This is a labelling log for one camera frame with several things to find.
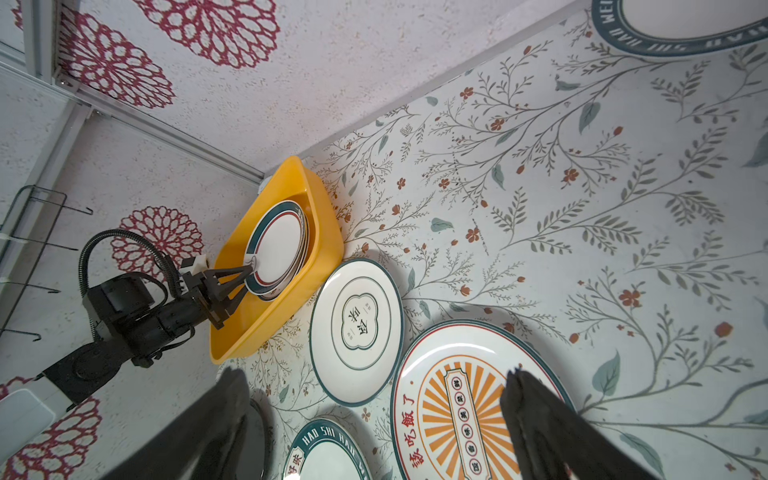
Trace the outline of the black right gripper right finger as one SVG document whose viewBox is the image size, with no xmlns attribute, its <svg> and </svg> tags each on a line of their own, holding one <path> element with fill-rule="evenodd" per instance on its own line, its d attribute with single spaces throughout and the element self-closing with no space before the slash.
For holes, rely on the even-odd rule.
<svg viewBox="0 0 768 480">
<path fill-rule="evenodd" d="M 524 479 L 651 479 L 551 390 L 509 371 L 500 409 Z"/>
</svg>

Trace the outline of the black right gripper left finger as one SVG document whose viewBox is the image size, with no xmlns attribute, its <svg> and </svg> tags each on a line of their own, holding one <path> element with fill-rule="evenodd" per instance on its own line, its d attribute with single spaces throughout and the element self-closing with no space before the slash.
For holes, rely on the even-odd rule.
<svg viewBox="0 0 768 480">
<path fill-rule="evenodd" d="M 246 376 L 227 368 L 218 382 L 107 479 L 233 479 L 246 432 Z"/>
</svg>

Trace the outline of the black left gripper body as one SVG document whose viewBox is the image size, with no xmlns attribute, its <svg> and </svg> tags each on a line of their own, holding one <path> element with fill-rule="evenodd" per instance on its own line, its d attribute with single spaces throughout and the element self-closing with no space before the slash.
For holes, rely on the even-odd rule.
<svg viewBox="0 0 768 480">
<path fill-rule="evenodd" d="M 218 279 L 213 272 L 169 274 L 167 284 L 173 298 L 167 305 L 168 327 L 195 327 L 204 321 L 219 326 L 215 310 Z"/>
</svg>

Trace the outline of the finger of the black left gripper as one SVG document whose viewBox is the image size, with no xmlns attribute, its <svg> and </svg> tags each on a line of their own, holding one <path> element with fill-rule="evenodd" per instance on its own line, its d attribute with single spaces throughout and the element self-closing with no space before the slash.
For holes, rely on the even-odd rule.
<svg viewBox="0 0 768 480">
<path fill-rule="evenodd" d="M 225 322 L 237 311 L 241 302 L 249 293 L 243 284 L 216 284 L 208 288 L 208 318 L 216 329 L 222 329 Z"/>
<path fill-rule="evenodd" d="M 253 267 L 251 265 L 208 269 L 202 273 L 202 282 L 209 294 L 231 294 L 242 287 L 252 273 Z"/>
</svg>

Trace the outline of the large orange sunburst plate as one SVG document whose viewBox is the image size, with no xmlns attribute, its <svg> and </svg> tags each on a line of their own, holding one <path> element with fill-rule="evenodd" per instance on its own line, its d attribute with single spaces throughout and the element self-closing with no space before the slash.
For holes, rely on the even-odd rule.
<svg viewBox="0 0 768 480">
<path fill-rule="evenodd" d="M 405 479 L 518 479 L 518 460 L 500 408 L 509 371 L 533 374 L 572 403 L 538 353 L 478 320 L 434 325 L 409 347 L 391 396 L 391 432 Z"/>
</svg>

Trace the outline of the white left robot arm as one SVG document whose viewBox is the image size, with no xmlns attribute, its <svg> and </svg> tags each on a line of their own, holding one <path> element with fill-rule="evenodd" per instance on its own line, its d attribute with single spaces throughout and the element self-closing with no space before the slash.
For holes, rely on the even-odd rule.
<svg viewBox="0 0 768 480">
<path fill-rule="evenodd" d="M 103 338 L 87 343 L 12 390 L 1 401 L 1 458 L 8 460 L 68 412 L 110 382 L 123 364 L 147 368 L 185 335 L 210 322 L 215 328 L 237 310 L 248 290 L 250 266 L 186 273 L 187 290 L 155 301 L 152 277 L 124 273 L 87 289 L 83 304 Z"/>
</svg>

